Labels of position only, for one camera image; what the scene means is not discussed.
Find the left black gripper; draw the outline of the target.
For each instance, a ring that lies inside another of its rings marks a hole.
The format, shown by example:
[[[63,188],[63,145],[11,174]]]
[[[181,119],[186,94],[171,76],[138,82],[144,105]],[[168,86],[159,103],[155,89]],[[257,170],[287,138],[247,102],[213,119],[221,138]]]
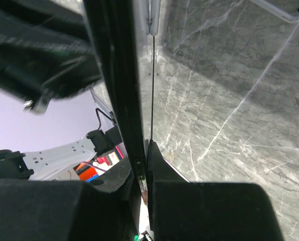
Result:
[[[0,5],[0,89],[71,98],[101,81],[83,17],[60,5]]]

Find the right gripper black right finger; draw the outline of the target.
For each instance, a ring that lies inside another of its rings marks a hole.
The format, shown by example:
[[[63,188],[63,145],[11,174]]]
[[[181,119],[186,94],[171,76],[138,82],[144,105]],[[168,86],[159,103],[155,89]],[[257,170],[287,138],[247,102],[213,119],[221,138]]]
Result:
[[[255,183],[187,182],[154,141],[146,178],[155,240],[283,240],[271,201]]]

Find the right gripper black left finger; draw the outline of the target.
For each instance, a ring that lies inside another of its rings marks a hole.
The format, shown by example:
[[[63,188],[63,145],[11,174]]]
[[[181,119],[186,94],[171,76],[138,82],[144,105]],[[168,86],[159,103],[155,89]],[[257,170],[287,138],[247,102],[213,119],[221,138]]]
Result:
[[[128,158],[93,183],[0,179],[0,240],[134,240],[139,210]]]

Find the small white whiteboard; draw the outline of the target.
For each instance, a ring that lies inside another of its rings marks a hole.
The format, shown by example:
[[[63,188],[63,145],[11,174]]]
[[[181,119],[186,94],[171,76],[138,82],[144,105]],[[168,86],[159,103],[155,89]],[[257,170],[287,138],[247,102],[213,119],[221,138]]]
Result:
[[[139,183],[148,196],[147,155],[154,132],[154,40],[150,1],[84,1],[96,63]]]

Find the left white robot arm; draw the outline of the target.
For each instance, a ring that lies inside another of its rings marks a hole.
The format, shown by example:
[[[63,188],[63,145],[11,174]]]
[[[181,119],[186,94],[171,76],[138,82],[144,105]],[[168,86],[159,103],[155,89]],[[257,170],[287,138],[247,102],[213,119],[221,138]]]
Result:
[[[0,1],[0,90],[43,114],[100,79],[82,17],[53,2]],[[96,155],[91,135],[59,147],[0,151],[0,178],[53,180]]]

